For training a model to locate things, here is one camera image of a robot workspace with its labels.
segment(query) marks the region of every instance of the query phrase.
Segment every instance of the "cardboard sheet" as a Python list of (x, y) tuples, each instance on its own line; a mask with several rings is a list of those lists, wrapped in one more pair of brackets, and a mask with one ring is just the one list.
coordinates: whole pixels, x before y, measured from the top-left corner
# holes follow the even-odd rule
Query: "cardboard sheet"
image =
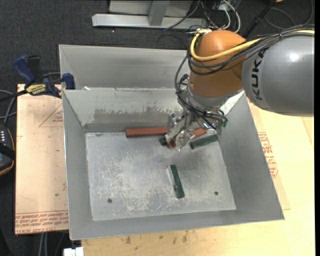
[(17, 98), (15, 234), (69, 228), (62, 101)]

